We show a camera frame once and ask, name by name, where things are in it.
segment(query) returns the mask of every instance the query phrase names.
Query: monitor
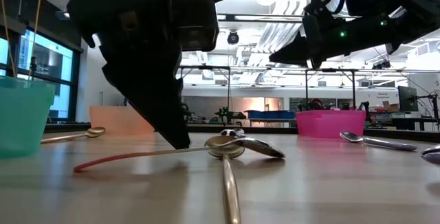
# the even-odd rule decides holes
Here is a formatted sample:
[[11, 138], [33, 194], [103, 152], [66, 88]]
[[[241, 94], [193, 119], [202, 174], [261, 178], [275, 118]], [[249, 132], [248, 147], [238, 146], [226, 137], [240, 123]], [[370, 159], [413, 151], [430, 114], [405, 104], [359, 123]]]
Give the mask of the monitor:
[[419, 103], [415, 99], [417, 90], [412, 87], [397, 88], [399, 90], [400, 111], [419, 111]]

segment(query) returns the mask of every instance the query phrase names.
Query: wooden table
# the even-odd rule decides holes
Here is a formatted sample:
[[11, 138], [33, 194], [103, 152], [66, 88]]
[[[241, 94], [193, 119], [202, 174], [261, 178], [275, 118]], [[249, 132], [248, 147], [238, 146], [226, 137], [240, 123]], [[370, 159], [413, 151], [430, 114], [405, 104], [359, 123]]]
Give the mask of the wooden table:
[[[201, 146], [214, 134], [191, 134]], [[440, 170], [419, 153], [295, 135], [251, 135], [285, 162], [252, 151], [233, 161], [243, 223], [440, 223]], [[432, 144], [415, 143], [419, 150]], [[171, 148], [159, 135], [44, 145], [0, 161], [2, 224], [224, 223], [221, 162], [205, 152], [80, 163]]]

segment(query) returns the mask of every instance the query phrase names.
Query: blue bin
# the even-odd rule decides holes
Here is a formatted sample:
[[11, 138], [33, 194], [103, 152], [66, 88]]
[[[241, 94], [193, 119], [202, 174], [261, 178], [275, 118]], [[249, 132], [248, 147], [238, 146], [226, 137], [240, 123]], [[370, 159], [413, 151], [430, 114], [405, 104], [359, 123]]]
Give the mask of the blue bin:
[[248, 110], [245, 112], [247, 113], [248, 119], [264, 118], [264, 113], [262, 111]]
[[39, 149], [54, 95], [54, 85], [0, 76], [0, 158]]
[[249, 119], [294, 119], [295, 113], [290, 111], [245, 111]]

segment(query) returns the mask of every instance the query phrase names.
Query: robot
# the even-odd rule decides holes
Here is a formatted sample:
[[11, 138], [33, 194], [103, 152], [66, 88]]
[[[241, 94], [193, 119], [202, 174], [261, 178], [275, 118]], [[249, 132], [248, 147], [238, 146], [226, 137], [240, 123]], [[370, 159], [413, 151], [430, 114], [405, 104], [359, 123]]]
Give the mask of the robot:
[[[183, 81], [175, 78], [176, 70], [182, 52], [215, 48], [216, 1], [221, 0], [70, 0], [67, 4], [71, 21], [87, 44], [95, 47], [92, 35], [99, 38], [107, 62], [102, 70], [109, 83], [176, 149], [190, 146], [180, 98]], [[270, 60], [305, 66], [311, 59], [313, 68], [318, 68], [330, 56], [375, 45], [388, 44], [392, 52], [404, 41], [439, 27], [440, 0], [341, 0], [339, 10], [345, 3], [349, 14], [358, 16], [348, 22], [333, 17], [325, 7], [328, 2], [311, 0], [303, 18], [307, 37], [298, 35]]]

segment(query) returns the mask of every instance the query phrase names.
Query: ceiling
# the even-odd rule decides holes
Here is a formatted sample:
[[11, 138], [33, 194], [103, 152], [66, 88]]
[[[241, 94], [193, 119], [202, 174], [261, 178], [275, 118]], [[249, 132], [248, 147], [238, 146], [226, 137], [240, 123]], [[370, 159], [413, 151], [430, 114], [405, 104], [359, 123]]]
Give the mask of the ceiling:
[[[48, 0], [58, 8], [64, 10], [68, 0]], [[219, 14], [277, 14], [277, 15], [302, 15], [303, 8], [309, 0], [225, 0], [217, 4]], [[235, 21], [227, 22], [219, 19], [220, 34], [217, 47], [209, 53], [184, 53], [183, 65], [229, 65], [239, 67], [290, 67], [270, 63], [268, 56], [288, 44], [295, 34], [300, 31], [301, 24], [266, 23]], [[236, 45], [229, 45], [227, 37], [231, 30], [237, 31], [240, 41]], [[329, 58], [322, 67], [366, 68], [370, 69], [374, 62], [383, 58], [390, 59], [395, 68], [408, 68], [409, 54], [414, 54], [418, 47], [436, 47], [440, 41], [440, 30], [433, 32], [408, 45], [402, 45], [392, 56], [386, 55], [384, 46], [378, 46], [362, 51], [353, 52], [350, 56], [336, 56]], [[201, 76], [200, 72], [192, 71], [193, 77]], [[237, 82], [255, 82], [260, 73], [241, 70], [237, 74]]]

